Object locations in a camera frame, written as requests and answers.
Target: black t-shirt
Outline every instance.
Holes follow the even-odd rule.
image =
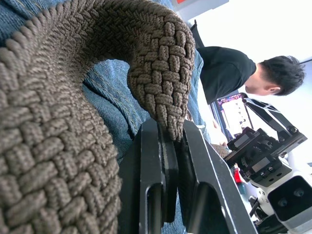
[[[197,50],[204,60],[200,79],[208,104],[242,87],[255,73],[255,63],[238,50],[222,47]]]

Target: brown braided cord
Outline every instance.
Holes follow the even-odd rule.
[[[221,158],[225,158],[230,151],[222,145],[211,144],[214,150],[220,155]]]
[[[94,63],[130,64],[143,108],[179,140],[194,42],[145,0],[73,0],[43,11],[0,48],[0,233],[117,233],[117,152],[81,91]]]

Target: red object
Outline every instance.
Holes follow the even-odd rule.
[[[242,183],[243,181],[240,178],[239,169],[236,168],[234,171],[234,179],[236,183]]]

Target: man's ear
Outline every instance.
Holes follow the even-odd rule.
[[[268,88],[268,90],[273,94],[277,94],[281,90],[281,88],[278,86],[271,86]]]

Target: jeans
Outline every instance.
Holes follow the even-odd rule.
[[[56,5],[64,0],[1,0],[0,1],[0,47],[5,40],[17,31],[25,21],[39,13],[42,9]],[[154,0],[172,9],[171,0]],[[196,125],[203,125],[197,104],[197,89],[203,60],[196,51],[193,70],[191,93],[188,108]],[[83,82],[83,92],[103,118],[113,136],[114,145],[118,150],[117,160],[120,163],[140,125],[150,118],[133,98],[127,86],[129,65],[120,60],[106,60],[95,65]],[[207,132],[203,132],[210,141]],[[183,234],[181,210],[177,197],[175,221],[165,224],[163,234]]]

